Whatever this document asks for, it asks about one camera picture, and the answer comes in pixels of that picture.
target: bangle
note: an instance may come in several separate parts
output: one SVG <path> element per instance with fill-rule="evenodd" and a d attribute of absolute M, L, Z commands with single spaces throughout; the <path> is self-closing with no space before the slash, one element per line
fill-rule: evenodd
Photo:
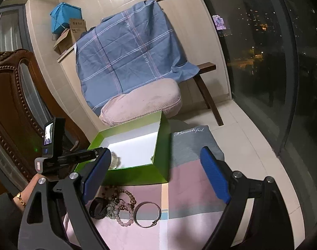
<path fill-rule="evenodd" d="M 157 219 L 154 220 L 153 223 L 152 223 L 150 226 L 146 226 L 146 227 L 140 225 L 140 224 L 138 223 L 137 219 L 136 219 L 136 214 L 137 214 L 138 209 L 139 209 L 142 205 L 144 205 L 144 204 L 154 204 L 154 205 L 157 207 L 158 211 L 159 211 L 159 215 L 157 216 Z M 135 209 L 134 209 L 134 211 L 133 211 L 133 218 L 134 218 L 134 223 L 136 223 L 136 224 L 137 224 L 138 226 L 140 226 L 140 227 L 149 228 L 149 227 L 155 226 L 156 223 L 157 223 L 157 222 L 159 221 L 159 219 L 161 218 L 161 208 L 159 207 L 158 204 L 156 204 L 156 203 L 154 203 L 154 202 L 151 202 L 151 201 L 141 202 L 140 204 L 138 204 L 138 205 L 135 207 Z"/>
<path fill-rule="evenodd" d="M 16 197 L 19 199 L 19 201 L 21 202 L 21 204 L 22 204 L 23 207 L 25 208 L 25 203 L 24 203 L 24 201 L 23 201 L 23 199 L 22 199 L 22 197 L 21 197 L 21 192 L 19 192 L 19 193 L 16 195 Z"/>

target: sleeve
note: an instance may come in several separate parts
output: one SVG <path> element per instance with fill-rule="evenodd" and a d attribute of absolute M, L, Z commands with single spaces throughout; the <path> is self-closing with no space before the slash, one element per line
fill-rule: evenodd
<path fill-rule="evenodd" d="M 17 245 L 22 212 L 13 201 L 10 193 L 0 195 L 0 229 L 14 245 Z"/>

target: silver bangle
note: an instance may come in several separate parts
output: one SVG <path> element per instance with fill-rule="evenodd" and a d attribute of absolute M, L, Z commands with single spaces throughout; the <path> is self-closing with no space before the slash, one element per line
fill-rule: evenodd
<path fill-rule="evenodd" d="M 144 205 L 144 204 L 154 204 L 155 206 L 157 206 L 158 211 L 159 211 L 159 215 L 158 215 L 157 219 L 154 220 L 153 223 L 152 223 L 150 226 L 147 226 L 147 227 L 144 227 L 144 226 L 140 225 L 140 224 L 137 222 L 137 219 L 136 219 L 136 213 L 137 213 L 138 209 L 139 209 L 142 205 Z M 139 203 L 139 204 L 134 208 L 134 211 L 133 211 L 134 223 L 136 223 L 136 224 L 137 224 L 138 226 L 140 226 L 140 227 L 149 228 L 149 227 L 155 226 L 155 225 L 157 224 L 157 222 L 158 222 L 159 219 L 161 218 L 161 214 L 162 214 L 161 208 L 159 207 L 158 204 L 156 204 L 156 203 L 154 203 L 154 202 L 151 202 L 151 201 L 144 201 L 144 202 Z"/>

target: green box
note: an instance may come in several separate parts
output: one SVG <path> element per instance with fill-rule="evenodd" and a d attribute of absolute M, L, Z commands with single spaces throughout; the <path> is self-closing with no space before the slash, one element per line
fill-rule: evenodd
<path fill-rule="evenodd" d="M 121 168 L 108 170 L 104 185 L 146 185 L 169 181 L 170 125 L 162 111 L 99 132 L 88 149 L 101 146 L 121 156 Z M 86 163 L 79 163 L 75 171 L 80 171 Z"/>

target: stool leg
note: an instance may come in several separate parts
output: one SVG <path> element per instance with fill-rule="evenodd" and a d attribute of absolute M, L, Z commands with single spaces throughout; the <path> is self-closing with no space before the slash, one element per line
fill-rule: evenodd
<path fill-rule="evenodd" d="M 216 108 L 215 106 L 215 103 L 212 99 L 212 96 L 210 94 L 210 92 L 208 91 L 204 81 L 202 80 L 201 76 L 198 74 L 198 75 L 195 75 L 193 77 L 194 81 L 196 82 L 199 90 L 200 90 L 200 93 L 201 95 L 203 96 L 204 100 L 205 100 L 205 103 L 207 105 L 207 108 L 211 108 L 214 116 L 215 116 L 215 119 L 216 119 L 216 122 L 218 123 L 219 126 L 222 126 L 223 125 L 223 122 L 222 122 L 222 118 L 219 114 L 219 111 L 218 109 Z"/>

